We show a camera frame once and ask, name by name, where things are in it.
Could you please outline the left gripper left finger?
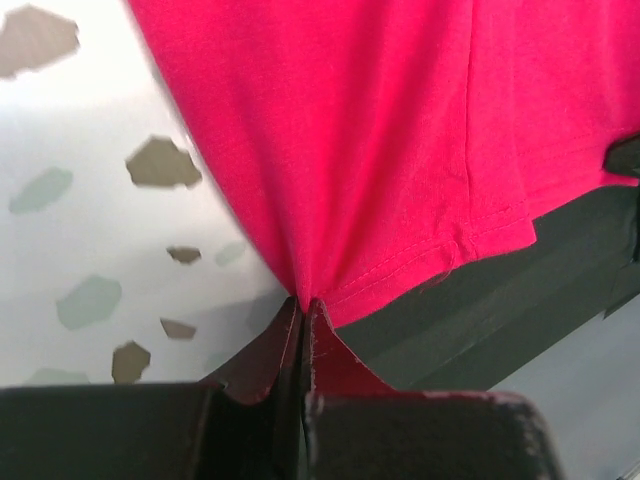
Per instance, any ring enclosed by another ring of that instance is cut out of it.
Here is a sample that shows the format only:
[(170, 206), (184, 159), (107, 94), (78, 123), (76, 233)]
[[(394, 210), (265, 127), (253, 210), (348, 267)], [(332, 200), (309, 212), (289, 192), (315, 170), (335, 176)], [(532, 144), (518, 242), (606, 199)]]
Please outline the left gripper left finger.
[(268, 327), (197, 382), (5, 388), (5, 479), (294, 479), (303, 318)]

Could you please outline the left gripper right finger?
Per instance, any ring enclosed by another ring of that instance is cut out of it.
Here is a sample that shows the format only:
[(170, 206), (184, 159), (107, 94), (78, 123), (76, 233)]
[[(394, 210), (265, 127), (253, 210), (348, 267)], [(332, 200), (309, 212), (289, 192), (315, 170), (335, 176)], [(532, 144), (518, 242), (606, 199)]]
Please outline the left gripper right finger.
[(561, 479), (544, 419), (524, 397), (399, 391), (337, 336), (323, 302), (305, 318), (312, 479)]

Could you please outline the magenta t shirt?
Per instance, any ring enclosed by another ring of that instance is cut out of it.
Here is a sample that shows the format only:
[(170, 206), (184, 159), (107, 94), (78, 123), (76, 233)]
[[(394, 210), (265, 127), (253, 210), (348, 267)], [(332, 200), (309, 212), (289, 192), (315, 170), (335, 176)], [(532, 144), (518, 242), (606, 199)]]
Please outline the magenta t shirt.
[(336, 326), (623, 185), (635, 1), (134, 1), (239, 222)]

